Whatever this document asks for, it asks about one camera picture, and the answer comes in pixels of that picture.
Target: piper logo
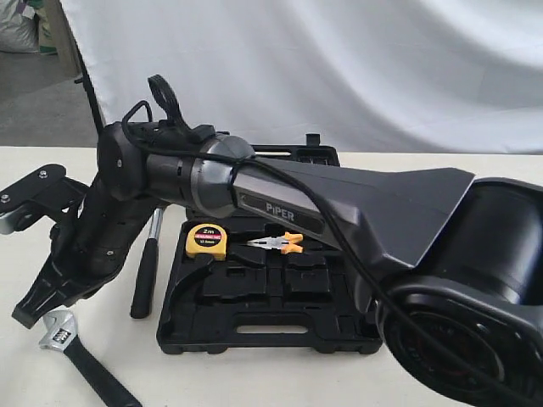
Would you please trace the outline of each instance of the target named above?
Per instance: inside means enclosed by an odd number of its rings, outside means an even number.
[[[294,223],[294,213],[278,205],[266,202],[266,212]]]

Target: white bag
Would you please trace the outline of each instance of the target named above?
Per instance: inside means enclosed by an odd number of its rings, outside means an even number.
[[[36,25],[17,11],[20,0],[0,0],[0,51],[35,53]]]

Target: white backdrop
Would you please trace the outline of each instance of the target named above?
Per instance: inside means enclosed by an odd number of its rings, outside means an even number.
[[[107,121],[160,73],[189,124],[251,142],[543,152],[540,0],[62,3]]]

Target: wrench handle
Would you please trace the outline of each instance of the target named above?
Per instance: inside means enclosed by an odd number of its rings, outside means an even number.
[[[108,407],[142,407],[142,404],[85,349],[78,336],[64,350],[64,354],[85,377],[85,380],[105,405]]]

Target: black tool case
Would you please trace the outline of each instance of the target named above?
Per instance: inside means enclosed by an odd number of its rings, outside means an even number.
[[[334,148],[317,134],[305,146],[254,146],[260,156],[339,165]],[[239,210],[227,219],[187,211],[160,316],[157,339],[167,354],[231,347],[311,347],[372,354],[382,341],[370,310],[355,308],[340,251],[305,238],[311,254],[286,254],[245,246],[250,239],[281,236],[285,229]],[[210,254],[185,254],[188,232],[200,223],[222,226],[228,235],[226,261]],[[246,333],[252,326],[298,326],[305,333]]]

